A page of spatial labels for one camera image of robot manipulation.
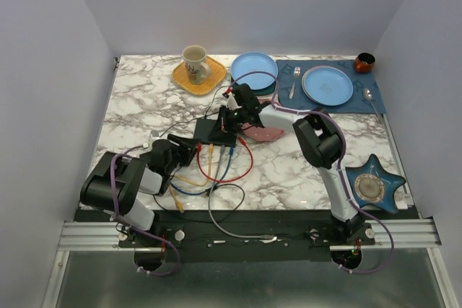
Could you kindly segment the dark grey network switch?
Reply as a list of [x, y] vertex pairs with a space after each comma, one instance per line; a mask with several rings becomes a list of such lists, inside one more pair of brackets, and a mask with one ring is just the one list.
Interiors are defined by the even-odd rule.
[[201, 144], [213, 144], [215, 146], [236, 145], [237, 135], [225, 132], [221, 129], [218, 120], [200, 118], [196, 121], [193, 137]]

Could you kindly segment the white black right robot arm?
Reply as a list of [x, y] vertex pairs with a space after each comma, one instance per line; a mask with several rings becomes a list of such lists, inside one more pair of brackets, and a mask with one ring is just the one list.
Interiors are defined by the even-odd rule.
[[225, 92], [227, 104], [219, 108], [209, 132], [210, 139], [236, 135], [245, 123], [257, 128], [275, 128], [296, 136], [304, 158], [321, 175], [331, 203], [332, 235], [340, 244], [356, 239], [364, 225], [358, 204], [347, 182], [342, 159], [346, 139], [330, 115], [320, 108], [293, 110], [273, 100], [261, 102], [247, 84]]

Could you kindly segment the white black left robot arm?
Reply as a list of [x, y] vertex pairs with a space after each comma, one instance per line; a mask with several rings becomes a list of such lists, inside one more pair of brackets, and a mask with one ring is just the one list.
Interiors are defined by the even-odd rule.
[[159, 241], [160, 229], [153, 224], [154, 211], [138, 194], [163, 195], [175, 171], [192, 162], [198, 145], [196, 138], [170, 134], [121, 153], [107, 151], [84, 181], [80, 203], [136, 228], [135, 238], [151, 247]]

